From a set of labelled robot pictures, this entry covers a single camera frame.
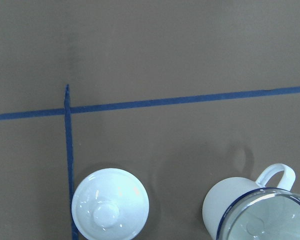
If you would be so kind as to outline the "clear plastic funnel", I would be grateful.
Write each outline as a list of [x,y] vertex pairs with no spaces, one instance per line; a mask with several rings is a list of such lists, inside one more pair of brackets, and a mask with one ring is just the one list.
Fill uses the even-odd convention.
[[249,191],[225,210],[218,240],[300,240],[300,194],[280,188]]

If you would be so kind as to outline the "white enamel mug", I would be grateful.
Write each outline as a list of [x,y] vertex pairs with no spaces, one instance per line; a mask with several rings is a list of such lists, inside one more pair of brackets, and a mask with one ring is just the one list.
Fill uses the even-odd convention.
[[291,192],[295,180],[292,168],[276,163],[268,166],[255,181],[244,177],[230,177],[218,182],[208,191],[202,205],[202,219],[208,233],[212,239],[217,240],[222,215],[238,197],[261,188],[278,188]]

